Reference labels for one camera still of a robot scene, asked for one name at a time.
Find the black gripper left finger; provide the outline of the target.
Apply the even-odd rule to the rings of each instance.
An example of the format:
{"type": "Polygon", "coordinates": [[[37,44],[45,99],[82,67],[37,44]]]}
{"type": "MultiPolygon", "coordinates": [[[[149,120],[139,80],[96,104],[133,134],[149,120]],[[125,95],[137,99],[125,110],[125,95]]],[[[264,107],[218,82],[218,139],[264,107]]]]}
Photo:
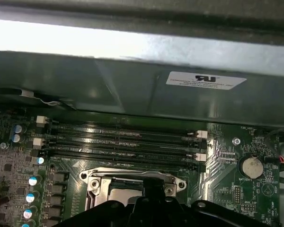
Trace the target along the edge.
{"type": "Polygon", "coordinates": [[[134,210],[139,205],[149,205],[154,195],[154,179],[143,181],[143,196],[134,205],[125,206],[119,201],[106,201],[87,211],[73,216],[58,224],[59,227],[153,227],[154,216],[147,213],[149,208],[142,211],[134,210]]]}

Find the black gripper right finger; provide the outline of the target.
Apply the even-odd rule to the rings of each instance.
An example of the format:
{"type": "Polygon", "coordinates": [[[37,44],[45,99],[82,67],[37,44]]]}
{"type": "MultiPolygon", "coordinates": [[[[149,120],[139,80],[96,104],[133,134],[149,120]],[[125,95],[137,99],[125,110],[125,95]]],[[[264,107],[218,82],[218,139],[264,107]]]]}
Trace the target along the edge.
{"type": "Polygon", "coordinates": [[[266,223],[215,203],[198,200],[188,207],[166,196],[164,181],[154,179],[155,227],[267,227],[266,223]]]}

